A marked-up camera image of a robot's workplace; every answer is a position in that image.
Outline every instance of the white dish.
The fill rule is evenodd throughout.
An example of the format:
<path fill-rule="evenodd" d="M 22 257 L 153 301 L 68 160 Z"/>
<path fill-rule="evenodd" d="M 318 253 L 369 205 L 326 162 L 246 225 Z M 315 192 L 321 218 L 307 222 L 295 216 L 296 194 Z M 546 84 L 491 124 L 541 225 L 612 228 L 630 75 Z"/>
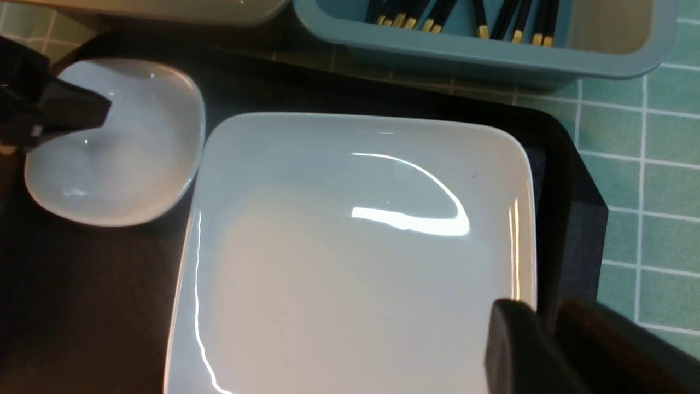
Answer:
<path fill-rule="evenodd" d="M 59 76 L 112 101 L 104 126 L 49 141 L 24 178 L 46 210 L 95 226 L 149 222 L 192 182 L 204 147 L 204 100 L 185 74 L 143 60 L 98 59 Z"/>
<path fill-rule="evenodd" d="M 486 393 L 492 302 L 536 305 L 534 226 L 501 130 L 230 118 L 195 187 L 164 391 Z"/>

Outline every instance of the green tile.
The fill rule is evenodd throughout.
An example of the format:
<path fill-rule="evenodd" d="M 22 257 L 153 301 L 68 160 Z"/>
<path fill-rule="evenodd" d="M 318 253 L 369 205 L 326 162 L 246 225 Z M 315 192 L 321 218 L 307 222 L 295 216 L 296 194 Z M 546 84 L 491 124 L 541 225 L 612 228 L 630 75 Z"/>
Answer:
<path fill-rule="evenodd" d="M 73 52 L 76 48 L 76 46 L 49 43 L 46 46 L 46 52 L 44 53 L 44 55 L 48 56 L 48 58 L 51 59 L 52 63 L 56 63 L 57 61 L 63 59 L 70 52 Z"/>
<path fill-rule="evenodd" d="M 576 126 L 576 104 L 532 97 L 518 97 L 517 104 L 518 107 L 539 109 L 552 115 L 564 126 L 569 136 L 573 138 Z"/>
<path fill-rule="evenodd" d="M 700 114 L 700 72 L 660 67 L 649 74 L 649 108 Z"/>
<path fill-rule="evenodd" d="M 668 63 L 700 66 L 700 25 L 679 23 Z"/>
<path fill-rule="evenodd" d="M 604 264 L 598 284 L 598 302 L 629 319 L 634 319 L 634 290 L 637 270 Z"/>
<path fill-rule="evenodd" d="M 500 93 L 513 93 L 515 88 L 512 85 L 498 85 L 495 83 L 478 81 L 475 79 L 465 79 L 456 77 L 454 79 L 455 88 L 467 88 L 471 90 L 490 90 Z"/>
<path fill-rule="evenodd" d="M 641 79 L 609 81 L 607 79 L 585 79 L 583 99 L 586 101 L 642 107 L 643 89 Z"/>
<path fill-rule="evenodd" d="M 476 100 L 484 100 L 490 102 L 498 102 L 501 104 L 512 104 L 513 96 L 510 94 L 493 93 L 489 91 L 473 90 L 465 88 L 455 88 L 453 94 L 455 96 L 469 97 Z"/>
<path fill-rule="evenodd" d="M 700 164 L 700 120 L 647 114 L 646 157 Z"/>
<path fill-rule="evenodd" d="M 697 0 L 680 0 L 681 18 L 700 20 L 700 1 Z"/>
<path fill-rule="evenodd" d="M 333 46 L 312 36 L 305 29 L 285 28 L 276 53 L 279 62 L 328 71 Z"/>
<path fill-rule="evenodd" d="M 639 320 L 700 330 L 700 278 L 642 270 Z"/>
<path fill-rule="evenodd" d="M 369 79 L 387 79 L 389 77 L 389 69 L 358 63 L 344 46 L 336 47 L 333 71 L 338 74 Z"/>
<path fill-rule="evenodd" d="M 451 76 L 403 72 L 398 70 L 394 70 L 392 79 L 397 82 L 429 83 L 431 85 L 442 86 L 449 86 L 450 82 L 452 81 Z"/>
<path fill-rule="evenodd" d="M 603 258 L 623 263 L 637 261 L 637 227 L 639 216 L 632 213 L 608 213 Z"/>
<path fill-rule="evenodd" d="M 700 223 L 644 217 L 642 264 L 700 273 Z"/>
<path fill-rule="evenodd" d="M 700 216 L 700 171 L 647 164 L 644 209 L 676 215 Z"/>
<path fill-rule="evenodd" d="M 49 8 L 9 3 L 0 33 L 24 38 L 43 38 L 51 21 Z"/>
<path fill-rule="evenodd" d="M 586 154 L 582 157 L 608 205 L 619 208 L 639 208 L 640 165 L 638 162 Z"/>
<path fill-rule="evenodd" d="M 578 138 L 579 149 L 639 157 L 642 114 L 582 105 Z"/>
<path fill-rule="evenodd" d="M 429 90 L 432 92 L 449 94 L 449 86 L 429 85 L 429 84 L 425 84 L 425 83 L 415 84 L 415 83 L 410 83 L 410 82 L 399 82 L 399 81 L 392 81 L 392 83 L 394 83 L 396 85 L 406 86 L 407 88 Z"/>
<path fill-rule="evenodd" d="M 700 360 L 700 337 L 664 330 L 649 329 L 651 333 Z"/>
<path fill-rule="evenodd" d="M 560 97 L 568 99 L 578 99 L 578 82 L 569 83 L 567 86 L 552 92 L 543 92 L 541 90 L 532 90 L 528 88 L 518 88 L 518 92 L 525 95 L 537 95 L 545 97 Z"/>
<path fill-rule="evenodd" d="M 61 13 L 56 15 L 51 39 L 82 44 L 97 35 L 97 30 L 85 26 Z"/>

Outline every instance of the gold chopstick tip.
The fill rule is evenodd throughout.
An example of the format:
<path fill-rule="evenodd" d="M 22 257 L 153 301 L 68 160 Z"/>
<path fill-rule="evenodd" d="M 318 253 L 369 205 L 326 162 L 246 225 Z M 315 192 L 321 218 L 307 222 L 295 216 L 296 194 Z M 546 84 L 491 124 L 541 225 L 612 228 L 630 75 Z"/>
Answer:
<path fill-rule="evenodd" d="M 416 27 L 416 23 L 418 23 L 418 20 L 416 18 L 408 18 L 406 24 L 403 25 L 403 28 L 413 30 L 413 28 Z"/>
<path fill-rule="evenodd" d="M 428 18 L 426 22 L 423 23 L 423 28 L 421 30 L 423 30 L 424 32 L 429 32 L 433 28 L 434 24 L 435 20 Z"/>
<path fill-rule="evenodd" d="M 541 46 L 541 45 L 542 45 L 542 39 L 543 39 L 543 38 L 544 38 L 544 37 L 542 36 L 541 33 L 535 34 L 535 35 L 532 37 L 532 44 L 533 44 L 533 45 L 539 45 L 539 46 Z"/>
<path fill-rule="evenodd" d="M 520 43 L 523 39 L 523 32 L 522 30 L 516 30 L 513 32 L 513 40 L 511 42 L 513 43 Z"/>
<path fill-rule="evenodd" d="M 488 26 L 486 26 L 486 25 L 479 26 L 478 33 L 479 33 L 480 39 L 484 39 L 484 40 L 489 39 L 489 27 Z"/>
<path fill-rule="evenodd" d="M 403 27 L 403 23 L 406 21 L 406 14 L 400 13 L 396 16 L 396 19 L 391 24 L 392 27 Z"/>

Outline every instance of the blue container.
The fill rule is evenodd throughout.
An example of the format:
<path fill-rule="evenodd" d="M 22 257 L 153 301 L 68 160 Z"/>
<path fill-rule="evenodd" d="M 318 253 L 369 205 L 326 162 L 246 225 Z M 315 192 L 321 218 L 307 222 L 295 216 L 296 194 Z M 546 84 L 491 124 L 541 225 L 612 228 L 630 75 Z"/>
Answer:
<path fill-rule="evenodd" d="M 484 3 L 492 27 L 503 0 Z M 523 42 L 531 40 L 538 4 Z M 441 34 L 364 23 L 368 0 L 294 0 L 294 7 L 312 34 L 347 46 L 361 62 L 550 90 L 654 69 L 673 47 L 678 0 L 561 0 L 553 48 L 476 38 L 471 0 L 457 1 Z"/>

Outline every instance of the countertop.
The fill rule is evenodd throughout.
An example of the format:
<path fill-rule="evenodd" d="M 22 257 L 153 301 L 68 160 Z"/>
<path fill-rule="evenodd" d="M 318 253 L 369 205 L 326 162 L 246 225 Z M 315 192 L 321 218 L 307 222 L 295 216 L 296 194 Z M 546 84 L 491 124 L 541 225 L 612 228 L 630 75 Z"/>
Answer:
<path fill-rule="evenodd" d="M 77 1 L 88 2 L 43 4 Z M 0 33 L 54 60 L 95 34 L 45 8 L 0 7 Z M 700 358 L 700 1 L 681 1 L 674 51 L 648 76 L 587 79 L 548 94 L 366 67 L 292 22 L 274 50 L 245 54 L 558 118 L 610 207 L 598 300 Z"/>

